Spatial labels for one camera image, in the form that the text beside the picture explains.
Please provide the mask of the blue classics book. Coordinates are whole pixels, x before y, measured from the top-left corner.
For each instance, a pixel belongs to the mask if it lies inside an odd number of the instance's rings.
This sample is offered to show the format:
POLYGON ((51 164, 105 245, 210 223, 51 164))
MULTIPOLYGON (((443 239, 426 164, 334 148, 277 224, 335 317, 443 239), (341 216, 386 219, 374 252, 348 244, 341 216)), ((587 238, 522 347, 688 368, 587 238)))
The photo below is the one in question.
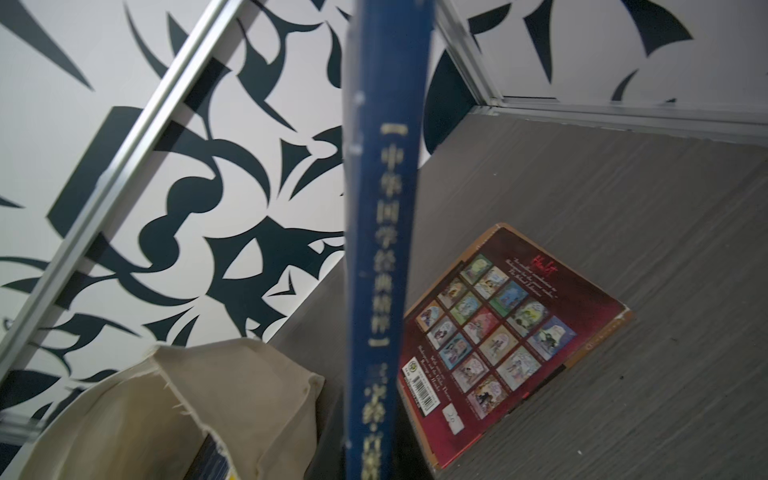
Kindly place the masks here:
POLYGON ((342 146, 349 479, 386 479, 392 470, 434 11, 431 1, 357 1, 347 31, 342 146))

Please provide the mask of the cream canvas tote bag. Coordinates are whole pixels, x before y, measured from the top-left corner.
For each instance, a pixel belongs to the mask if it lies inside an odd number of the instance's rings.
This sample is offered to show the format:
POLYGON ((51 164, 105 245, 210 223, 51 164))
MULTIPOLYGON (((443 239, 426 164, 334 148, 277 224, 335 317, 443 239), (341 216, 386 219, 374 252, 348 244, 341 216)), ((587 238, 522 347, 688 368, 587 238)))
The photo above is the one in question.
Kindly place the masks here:
POLYGON ((235 339, 158 346, 80 394, 35 442, 24 479, 181 479, 212 438, 238 479, 300 479, 322 376, 235 339))

